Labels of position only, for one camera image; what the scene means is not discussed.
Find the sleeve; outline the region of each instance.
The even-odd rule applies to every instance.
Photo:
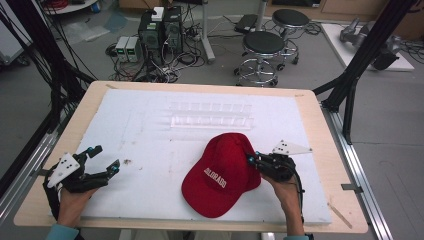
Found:
[[[78,230],[74,228],[53,224],[46,240],[74,240],[77,235]]]
[[[284,240],[309,240],[308,236],[287,236]]]

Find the cap logo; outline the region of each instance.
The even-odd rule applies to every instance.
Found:
[[[227,182],[225,181],[225,179],[222,178],[221,176],[219,176],[218,173],[210,170],[209,168],[206,168],[204,172],[210,178],[212,178],[213,180],[215,180],[215,182],[217,182],[222,188],[225,188],[225,185],[227,185]]]

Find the stool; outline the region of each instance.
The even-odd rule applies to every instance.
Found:
[[[243,38],[245,51],[243,56],[253,54],[256,58],[247,59],[234,69],[234,74],[240,75],[237,86],[241,86],[242,80],[260,84],[262,87],[266,83],[271,86],[277,85],[276,70],[267,59],[281,55],[284,46],[284,41],[270,32],[258,31],[246,34]]]
[[[283,54],[281,54],[284,56],[284,59],[283,62],[277,66],[277,69],[281,71],[285,67],[284,62],[287,56],[296,54],[296,57],[293,59],[292,63],[297,64],[299,61],[299,48],[292,40],[288,39],[288,35],[297,30],[303,29],[309,23],[309,18],[305,14],[296,10],[280,9],[272,14],[272,21],[275,23],[275,25],[283,28],[280,36],[284,41],[284,51]]]

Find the black stool seat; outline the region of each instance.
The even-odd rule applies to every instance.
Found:
[[[272,14],[272,21],[280,27],[303,27],[309,23],[309,18],[296,10],[280,9]]]
[[[259,54],[275,54],[284,48],[284,41],[270,32],[251,32],[243,38],[246,48]]]

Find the red baseball cap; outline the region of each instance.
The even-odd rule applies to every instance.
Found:
[[[247,137],[224,133],[212,138],[181,186],[187,203],[208,218],[224,215],[240,196],[261,183],[259,171],[247,162],[253,155]]]

